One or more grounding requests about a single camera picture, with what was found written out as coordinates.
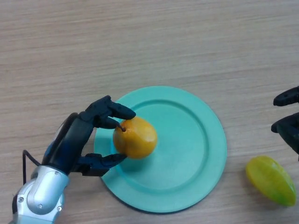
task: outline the wood grain surface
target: wood grain surface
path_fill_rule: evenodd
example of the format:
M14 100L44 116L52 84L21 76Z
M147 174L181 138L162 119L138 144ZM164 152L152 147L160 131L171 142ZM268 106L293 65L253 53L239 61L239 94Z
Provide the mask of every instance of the wood grain surface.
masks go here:
M171 85L206 101L225 128L228 161L214 191L188 210L151 215L98 178L71 174L57 223L299 223L299 205L274 205L244 175L250 158L266 154L299 187L296 154L270 131L299 110L272 106L299 84L298 12L297 0L0 1L0 222L12 219L22 150L40 161L61 122L107 94Z

